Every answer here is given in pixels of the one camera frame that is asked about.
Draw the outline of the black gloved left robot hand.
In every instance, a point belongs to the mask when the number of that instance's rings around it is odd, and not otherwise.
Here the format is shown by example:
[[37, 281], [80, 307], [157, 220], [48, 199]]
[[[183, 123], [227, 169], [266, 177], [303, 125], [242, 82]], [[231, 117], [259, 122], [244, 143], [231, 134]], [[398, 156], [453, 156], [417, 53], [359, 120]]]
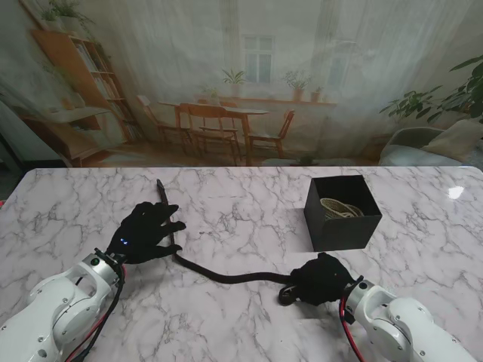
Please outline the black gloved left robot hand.
[[123, 256], [126, 264], [138, 265], [182, 250], [177, 244], [159, 245], [163, 238], [186, 228], [181, 221], [167, 224], [178, 209], [176, 204], [137, 204], [115, 231], [106, 254]]

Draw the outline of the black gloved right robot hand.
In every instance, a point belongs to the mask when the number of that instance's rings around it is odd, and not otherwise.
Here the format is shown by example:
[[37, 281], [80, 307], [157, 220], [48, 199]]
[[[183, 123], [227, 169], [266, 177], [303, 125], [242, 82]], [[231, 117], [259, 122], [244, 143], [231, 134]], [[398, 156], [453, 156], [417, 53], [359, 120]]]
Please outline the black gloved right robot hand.
[[337, 258], [322, 252], [291, 272], [291, 296], [310, 305], [336, 302], [355, 282]]

